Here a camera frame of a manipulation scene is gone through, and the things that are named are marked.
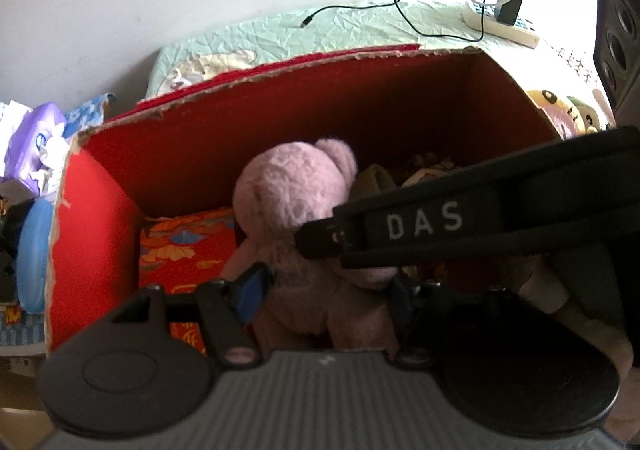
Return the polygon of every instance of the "black charger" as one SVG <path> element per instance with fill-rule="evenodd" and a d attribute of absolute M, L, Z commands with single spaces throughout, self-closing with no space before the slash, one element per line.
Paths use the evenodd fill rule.
<path fill-rule="evenodd" d="M 495 20 L 505 25 L 514 25 L 518 19 L 518 13 L 522 0 L 511 0 L 506 4 L 498 6 L 494 10 Z"/>

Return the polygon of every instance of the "blue lid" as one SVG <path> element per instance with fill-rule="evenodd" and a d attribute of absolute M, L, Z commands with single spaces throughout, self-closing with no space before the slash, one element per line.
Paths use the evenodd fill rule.
<path fill-rule="evenodd" d="M 18 301 L 22 309 L 31 314 L 44 313 L 44 284 L 52 218 L 53 205 L 44 199 L 36 199 L 24 220 L 18 241 L 15 260 Z"/>

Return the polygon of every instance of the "black cable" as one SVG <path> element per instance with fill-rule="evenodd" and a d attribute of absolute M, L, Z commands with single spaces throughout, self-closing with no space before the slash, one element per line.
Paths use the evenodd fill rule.
<path fill-rule="evenodd" d="M 326 11 L 327 9 L 355 9 L 355 10 L 361 10 L 361 9 L 374 9 L 376 7 L 391 7 L 397 5 L 396 2 L 389 2 L 388 4 L 371 4 L 371 5 L 366 5 L 366 6 L 357 6 L 357 5 L 326 5 L 324 7 L 321 7 L 320 9 L 318 9 L 317 11 L 314 11 L 313 13 L 311 13 L 308 17 L 306 17 L 304 20 L 302 20 L 302 23 L 300 24 L 300 29 L 308 26 L 311 23 L 311 20 L 314 19 L 314 17 L 318 14 L 321 13 L 322 11 Z"/>
<path fill-rule="evenodd" d="M 419 31 L 416 26 L 411 22 L 411 20 L 408 19 L 408 17 L 404 14 L 404 12 L 402 11 L 402 9 L 399 6 L 399 1 L 401 0 L 393 0 L 393 2 L 388 3 L 388 4 L 372 4 L 369 6 L 344 6 L 344 5 L 328 5 L 325 7 L 321 7 L 320 9 L 316 10 L 315 12 L 311 13 L 308 17 L 306 17 L 303 22 L 300 24 L 300 27 L 306 27 L 307 25 L 309 25 L 309 23 L 311 22 L 311 20 L 313 20 L 313 18 L 322 11 L 325 11 L 327 9 L 355 9 L 355 10 L 360 10 L 360 9 L 373 9 L 373 8 L 377 8 L 377 7 L 391 7 L 391 6 L 395 6 L 396 9 L 398 10 L 398 12 L 400 13 L 400 16 L 404 19 L 405 22 L 407 22 L 409 24 L 409 27 L 411 27 L 412 30 L 414 30 L 415 33 L 417 33 L 417 35 L 419 36 L 423 36 L 425 38 L 454 38 L 456 40 L 462 40 L 464 42 L 468 42 L 468 43 L 478 43 L 480 41 L 482 41 L 482 39 L 484 39 L 484 11 L 485 11 L 485 7 L 482 6 L 482 14 L 480 16 L 480 37 L 479 38 L 465 38 L 464 36 L 456 36 L 456 35 L 429 35 L 429 34 L 425 34 L 422 33 L 421 31 Z"/>

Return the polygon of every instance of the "orange floral fabric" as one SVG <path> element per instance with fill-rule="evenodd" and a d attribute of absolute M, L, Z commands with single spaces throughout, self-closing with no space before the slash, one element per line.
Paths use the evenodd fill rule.
<path fill-rule="evenodd" d="M 22 308 L 19 305 L 12 305 L 4 310 L 4 323 L 6 325 L 19 324 L 22 319 Z"/>
<path fill-rule="evenodd" d="M 236 249 L 230 208 L 149 222 L 140 232 L 140 287 L 157 283 L 167 294 L 188 293 L 220 271 Z M 197 324 L 171 324 L 173 337 L 204 353 Z"/>

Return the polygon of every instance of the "pink teddy bear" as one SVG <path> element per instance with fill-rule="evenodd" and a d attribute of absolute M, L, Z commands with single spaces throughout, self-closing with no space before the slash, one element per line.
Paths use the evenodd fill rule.
<path fill-rule="evenodd" d="M 357 173 L 351 149 L 321 139 L 315 146 L 287 143 L 255 157 L 236 182 L 236 220 L 247 235 L 222 271 L 236 279 L 251 264 L 266 263 L 274 284 L 254 321 L 264 352 L 310 347 L 309 335 L 328 333 L 338 349 L 398 349 L 380 290 L 396 270 L 343 269 L 338 260 L 305 260 L 294 234 L 302 224 L 331 217 L 344 203 Z"/>

